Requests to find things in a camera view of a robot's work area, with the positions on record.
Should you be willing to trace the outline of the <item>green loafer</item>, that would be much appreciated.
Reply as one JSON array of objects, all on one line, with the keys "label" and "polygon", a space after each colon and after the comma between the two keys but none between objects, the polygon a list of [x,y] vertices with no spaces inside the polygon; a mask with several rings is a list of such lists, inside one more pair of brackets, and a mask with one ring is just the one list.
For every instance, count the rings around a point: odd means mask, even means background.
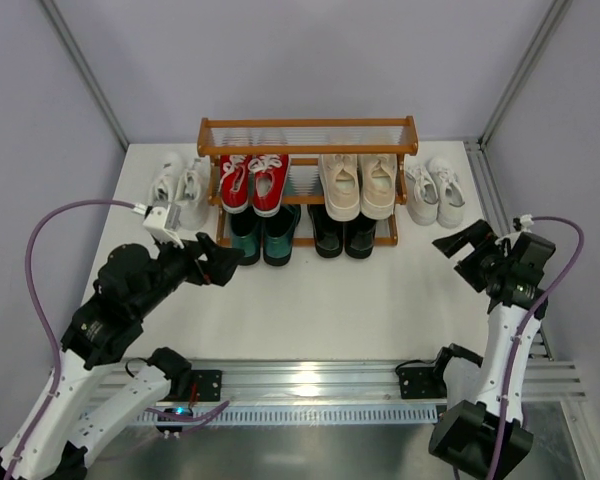
[{"label": "green loafer", "polygon": [[265,219],[263,254],[268,265],[281,267],[290,261],[295,230],[300,218],[300,205],[282,205],[274,216]]},{"label": "green loafer", "polygon": [[231,247],[244,253],[240,264],[250,266],[260,259],[262,221],[252,210],[247,209],[230,217],[229,233]]}]

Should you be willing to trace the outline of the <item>red canvas shoe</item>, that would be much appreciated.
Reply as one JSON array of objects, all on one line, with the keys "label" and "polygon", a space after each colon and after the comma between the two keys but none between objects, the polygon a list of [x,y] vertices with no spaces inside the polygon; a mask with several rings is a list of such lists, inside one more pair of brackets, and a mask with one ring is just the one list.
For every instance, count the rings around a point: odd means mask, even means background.
[{"label": "red canvas shoe", "polygon": [[249,162],[254,180],[252,205],[259,216],[269,218],[279,212],[289,167],[286,154],[258,155]]},{"label": "red canvas shoe", "polygon": [[248,206],[248,166],[251,160],[251,155],[221,157],[219,189],[223,209],[230,214],[239,214]]}]

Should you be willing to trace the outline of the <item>black loafer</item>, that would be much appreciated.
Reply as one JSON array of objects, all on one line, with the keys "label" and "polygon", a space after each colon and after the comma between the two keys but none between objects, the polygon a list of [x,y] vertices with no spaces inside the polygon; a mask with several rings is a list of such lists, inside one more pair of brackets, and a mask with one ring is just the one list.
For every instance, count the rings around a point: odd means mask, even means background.
[{"label": "black loafer", "polygon": [[368,258],[374,248],[377,221],[359,214],[344,226],[344,250],[354,259]]},{"label": "black loafer", "polygon": [[309,205],[307,210],[317,254],[326,259],[338,257],[344,249],[344,223],[332,219],[324,205]]}]

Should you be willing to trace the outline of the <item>beige lace sneaker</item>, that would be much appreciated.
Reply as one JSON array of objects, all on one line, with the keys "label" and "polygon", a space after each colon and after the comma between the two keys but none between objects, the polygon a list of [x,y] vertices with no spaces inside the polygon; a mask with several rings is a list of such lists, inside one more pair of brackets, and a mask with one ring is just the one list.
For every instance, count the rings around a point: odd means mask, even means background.
[{"label": "beige lace sneaker", "polygon": [[395,154],[363,154],[358,160],[361,173],[361,213],[376,221],[388,219],[394,210],[398,161]]},{"label": "beige lace sneaker", "polygon": [[324,204],[330,218],[349,222],[360,213],[360,187],[357,156],[326,154],[318,161]]}]

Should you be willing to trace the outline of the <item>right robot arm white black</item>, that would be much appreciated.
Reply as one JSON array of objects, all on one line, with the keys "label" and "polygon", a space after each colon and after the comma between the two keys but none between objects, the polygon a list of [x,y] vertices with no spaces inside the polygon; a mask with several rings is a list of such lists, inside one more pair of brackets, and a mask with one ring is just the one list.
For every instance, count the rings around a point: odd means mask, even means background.
[{"label": "right robot arm white black", "polygon": [[434,428],[429,452],[475,479],[505,478],[533,445],[523,426],[522,386],[548,304],[540,283],[556,246],[532,233],[532,224],[532,216],[518,217],[514,233],[500,237],[478,220],[433,242],[446,257],[471,246],[454,269],[489,298],[484,353],[450,345],[434,363],[446,387],[447,411]]}]

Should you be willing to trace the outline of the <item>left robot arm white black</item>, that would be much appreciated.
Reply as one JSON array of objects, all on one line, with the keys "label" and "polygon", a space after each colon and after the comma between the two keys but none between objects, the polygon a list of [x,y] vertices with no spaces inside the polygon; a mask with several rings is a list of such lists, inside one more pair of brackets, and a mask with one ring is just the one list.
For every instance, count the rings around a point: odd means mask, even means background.
[{"label": "left robot arm white black", "polygon": [[142,334],[144,319],[181,284],[226,285],[244,256],[207,234],[182,246],[163,244],[157,257],[139,244],[114,249],[94,293],[73,315],[55,368],[16,436],[0,448],[0,479],[83,479],[106,446],[143,410],[192,387],[191,363],[161,347],[116,395],[87,413],[102,380]]}]

